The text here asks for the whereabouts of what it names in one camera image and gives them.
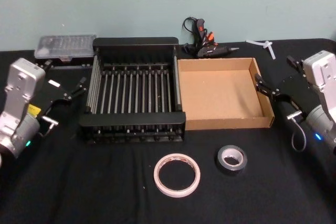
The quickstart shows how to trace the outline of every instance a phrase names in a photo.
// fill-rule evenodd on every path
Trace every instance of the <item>light blue wall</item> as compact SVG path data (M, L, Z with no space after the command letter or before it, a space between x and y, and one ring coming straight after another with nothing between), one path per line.
M204 18L218 42L335 38L336 0L0 0L0 50L34 49L42 35L175 36Z

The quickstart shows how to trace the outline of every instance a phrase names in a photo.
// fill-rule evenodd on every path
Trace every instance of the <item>black electrical tape roll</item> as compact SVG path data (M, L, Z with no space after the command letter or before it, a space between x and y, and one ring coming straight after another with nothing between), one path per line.
M237 164L230 164L226 161L226 158L233 158ZM247 164L247 156L245 152L235 146L226 145L222 147L217 154L217 166L225 174L234 175L240 173Z

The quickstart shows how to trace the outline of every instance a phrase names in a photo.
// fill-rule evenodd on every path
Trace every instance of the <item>yellow label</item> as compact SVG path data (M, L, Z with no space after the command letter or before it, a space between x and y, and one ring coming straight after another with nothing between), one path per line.
M34 105L29 105L28 106L28 113L31 114L33 117L37 117L38 113L40 113L41 109L34 106Z

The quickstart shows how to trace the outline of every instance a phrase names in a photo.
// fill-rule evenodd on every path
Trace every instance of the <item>duct tape roll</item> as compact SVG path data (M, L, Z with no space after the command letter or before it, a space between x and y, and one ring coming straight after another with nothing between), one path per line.
M235 145L226 145L218 151L217 166L224 173L240 173L245 168L246 164L247 156L245 152Z
M171 161L182 161L190 165L190 167L194 170L195 172L195 179L192 182L192 184L185 189L182 190L172 190L167 188L165 185L162 184L159 178L159 172L166 163L171 162ZM191 194L197 187L198 184L200 183L201 179L201 171L200 168L198 167L197 163L189 156L180 154L180 153L174 153L174 154L169 154L164 156L162 159L158 161L154 168L154 181L157 186L157 188L165 195L173 198L182 198L185 196L188 196Z

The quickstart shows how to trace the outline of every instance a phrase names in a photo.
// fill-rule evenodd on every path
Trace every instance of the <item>cardboard box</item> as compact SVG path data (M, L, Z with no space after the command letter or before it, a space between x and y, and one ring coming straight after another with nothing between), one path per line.
M255 89L254 58L178 61L186 130L270 127L268 97Z

